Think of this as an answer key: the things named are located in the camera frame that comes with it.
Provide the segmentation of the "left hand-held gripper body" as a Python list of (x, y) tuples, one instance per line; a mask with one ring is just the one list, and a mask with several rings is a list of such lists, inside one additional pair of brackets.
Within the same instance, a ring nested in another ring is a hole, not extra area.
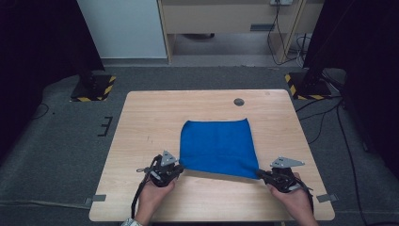
[(144, 169), (137, 169), (137, 172), (144, 172), (143, 183), (152, 181), (158, 187), (167, 186), (172, 180), (173, 173), (182, 171), (173, 171), (173, 167), (178, 164), (178, 160), (167, 150), (162, 154), (158, 154), (151, 164)]

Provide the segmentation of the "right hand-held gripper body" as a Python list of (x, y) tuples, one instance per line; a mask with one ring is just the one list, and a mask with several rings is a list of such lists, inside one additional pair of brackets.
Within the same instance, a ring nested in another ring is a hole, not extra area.
[(294, 176), (292, 167), (304, 166), (303, 161), (279, 156), (271, 164), (272, 177), (276, 185), (275, 188), (282, 193), (289, 193), (296, 189), (302, 188), (300, 180)]

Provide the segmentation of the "blue cloth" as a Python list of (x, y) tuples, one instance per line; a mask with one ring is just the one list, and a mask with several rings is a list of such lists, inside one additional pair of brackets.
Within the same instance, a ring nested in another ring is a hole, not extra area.
[(187, 121), (180, 164), (188, 170), (257, 179), (259, 163), (248, 120)]

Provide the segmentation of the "person's left hand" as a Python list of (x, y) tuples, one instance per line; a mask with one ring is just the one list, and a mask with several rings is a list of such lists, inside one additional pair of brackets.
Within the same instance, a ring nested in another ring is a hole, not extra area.
[(137, 218), (151, 218), (161, 205), (163, 199), (175, 187), (175, 180), (172, 180), (167, 186), (158, 187), (153, 182), (145, 184), (140, 196)]

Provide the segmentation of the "person's right hand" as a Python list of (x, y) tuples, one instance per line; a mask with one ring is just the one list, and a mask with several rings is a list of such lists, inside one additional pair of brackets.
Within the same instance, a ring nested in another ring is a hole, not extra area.
[(282, 193), (272, 185), (267, 185), (267, 188), (283, 204), (293, 219), (297, 221), (310, 221), (314, 218), (308, 195), (302, 188), (289, 193)]

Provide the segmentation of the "grey tape piece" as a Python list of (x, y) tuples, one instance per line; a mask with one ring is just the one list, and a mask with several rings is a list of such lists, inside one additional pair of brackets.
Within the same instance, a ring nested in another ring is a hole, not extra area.
[(91, 206), (94, 202), (104, 202), (106, 196), (104, 194), (101, 195), (93, 195), (91, 198), (85, 198), (84, 205)]
[(317, 196), (316, 199), (319, 202), (335, 202), (339, 198), (336, 194), (324, 194), (324, 195)]

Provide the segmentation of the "white patterned sleeve cuff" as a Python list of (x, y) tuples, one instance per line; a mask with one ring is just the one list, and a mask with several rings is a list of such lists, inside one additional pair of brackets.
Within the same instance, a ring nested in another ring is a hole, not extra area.
[(143, 226), (143, 225), (133, 218), (128, 218), (120, 226)]

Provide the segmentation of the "striped black stand base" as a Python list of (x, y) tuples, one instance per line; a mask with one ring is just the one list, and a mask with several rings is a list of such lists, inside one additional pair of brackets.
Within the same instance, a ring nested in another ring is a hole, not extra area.
[(71, 94), (72, 102), (104, 101), (115, 83), (114, 75), (93, 75), (91, 83), (80, 80)]
[(287, 73), (284, 78), (295, 100), (322, 100), (331, 96), (325, 81), (307, 73)]

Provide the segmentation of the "grey cabinet label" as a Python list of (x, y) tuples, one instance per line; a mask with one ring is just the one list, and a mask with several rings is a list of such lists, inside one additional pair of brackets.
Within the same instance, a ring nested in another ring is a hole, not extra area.
[(250, 25), (250, 31), (251, 32), (271, 32), (275, 28), (274, 24), (251, 24)]

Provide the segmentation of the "white panel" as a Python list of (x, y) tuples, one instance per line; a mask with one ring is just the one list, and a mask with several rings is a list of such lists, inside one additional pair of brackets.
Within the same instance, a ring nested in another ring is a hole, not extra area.
[(157, 0), (77, 0), (101, 58), (166, 58)]

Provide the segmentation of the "black curtain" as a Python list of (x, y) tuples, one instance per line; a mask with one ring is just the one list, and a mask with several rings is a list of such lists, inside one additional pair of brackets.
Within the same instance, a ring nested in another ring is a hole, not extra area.
[(325, 0), (305, 67), (306, 86), (326, 68), (346, 72), (343, 96), (368, 149), (399, 177), (399, 0)]
[(0, 0), (0, 160), (47, 86), (103, 68), (77, 0)]

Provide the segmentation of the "light wooden cabinet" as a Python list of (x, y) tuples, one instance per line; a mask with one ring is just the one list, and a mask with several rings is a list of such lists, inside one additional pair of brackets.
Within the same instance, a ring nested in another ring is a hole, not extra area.
[(325, 0), (157, 0), (168, 57), (178, 34), (251, 33), (251, 24), (274, 24), (269, 44), (277, 62), (288, 59), (295, 35), (313, 32)]

